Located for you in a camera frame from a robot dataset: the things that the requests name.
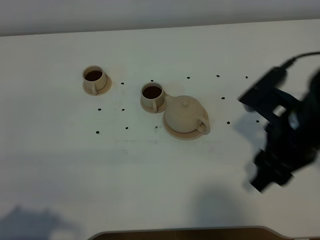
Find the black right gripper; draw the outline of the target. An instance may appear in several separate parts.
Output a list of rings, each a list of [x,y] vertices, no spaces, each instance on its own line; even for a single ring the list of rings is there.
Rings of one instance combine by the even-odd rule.
[[[253,161],[256,173],[250,184],[260,193],[272,183],[287,184],[292,172],[315,160],[315,100],[304,99],[291,111],[279,105],[273,113],[280,122],[267,125],[265,150]]]

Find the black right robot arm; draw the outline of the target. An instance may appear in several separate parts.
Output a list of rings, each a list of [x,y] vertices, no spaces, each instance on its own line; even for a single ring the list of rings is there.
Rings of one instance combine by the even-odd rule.
[[[320,74],[310,80],[303,100],[273,88],[254,110],[263,116],[266,145],[254,159],[251,185],[263,192],[271,183],[283,186],[292,173],[316,160],[320,149]]]

